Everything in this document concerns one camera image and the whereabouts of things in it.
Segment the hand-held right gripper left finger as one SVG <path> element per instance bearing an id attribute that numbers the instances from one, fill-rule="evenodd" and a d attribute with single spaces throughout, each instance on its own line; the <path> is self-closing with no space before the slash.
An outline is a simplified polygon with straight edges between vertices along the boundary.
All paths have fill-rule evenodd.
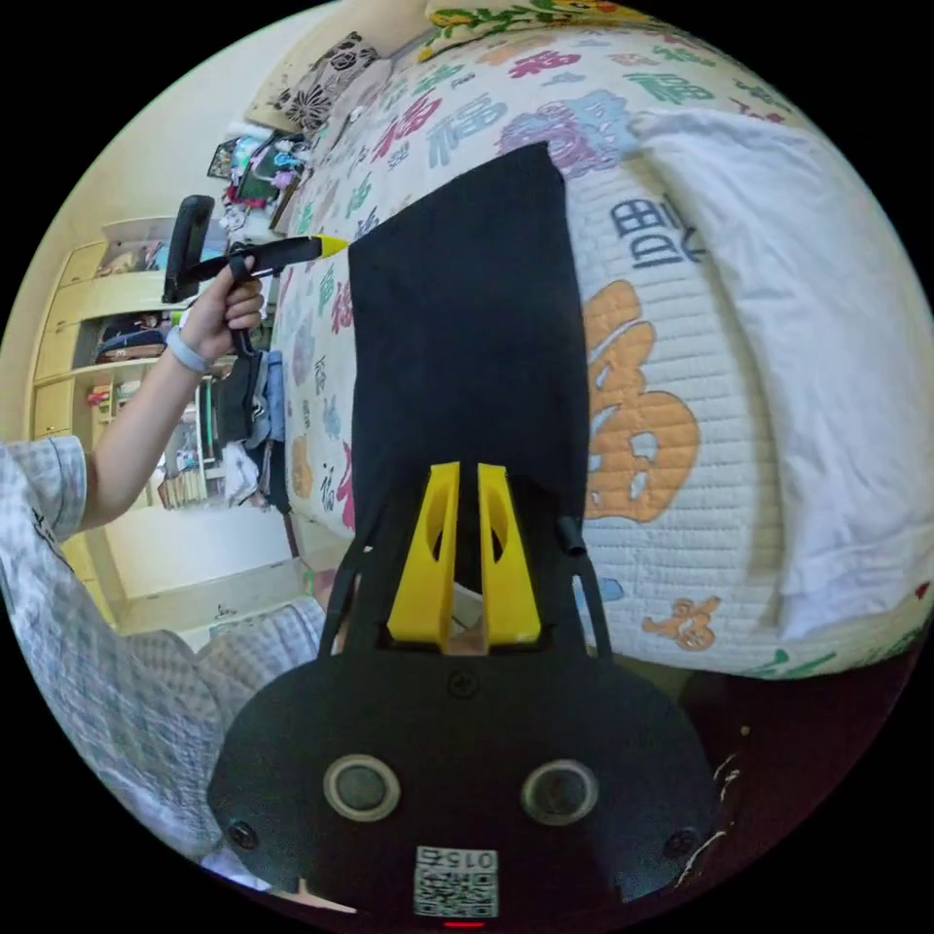
<path id="1" fill-rule="evenodd" d="M 445 651 L 453 605 L 460 465 L 430 468 L 387 627 L 393 640 Z"/>

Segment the person's left hand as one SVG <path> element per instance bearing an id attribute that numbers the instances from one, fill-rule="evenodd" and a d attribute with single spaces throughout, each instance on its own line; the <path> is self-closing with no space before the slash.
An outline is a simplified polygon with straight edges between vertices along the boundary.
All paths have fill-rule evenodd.
<path id="1" fill-rule="evenodd" d="M 200 358 L 214 361 L 232 351 L 236 331 L 260 324 L 263 305 L 261 282 L 251 274 L 237 281 L 232 267 L 225 265 L 188 309 L 181 338 Z"/>

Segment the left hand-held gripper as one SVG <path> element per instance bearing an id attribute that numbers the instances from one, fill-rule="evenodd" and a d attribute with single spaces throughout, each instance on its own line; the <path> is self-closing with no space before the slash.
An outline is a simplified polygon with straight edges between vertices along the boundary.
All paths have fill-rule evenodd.
<path id="1" fill-rule="evenodd" d="M 258 277 L 280 274 L 289 265 L 331 257 L 349 246 L 343 238 L 331 235 L 315 237 L 290 237 L 256 246 L 241 246 L 228 254 L 205 260 L 193 266 L 193 282 L 206 282 L 224 266 L 234 273 L 234 281 L 240 282 L 250 274 Z"/>

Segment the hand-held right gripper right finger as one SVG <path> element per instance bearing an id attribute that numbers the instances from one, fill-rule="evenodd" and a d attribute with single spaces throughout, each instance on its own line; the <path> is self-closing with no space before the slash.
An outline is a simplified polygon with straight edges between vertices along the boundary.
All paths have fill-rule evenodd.
<path id="1" fill-rule="evenodd" d="M 505 468 L 479 464 L 478 494 L 486 645 L 531 646 L 541 622 Z"/>

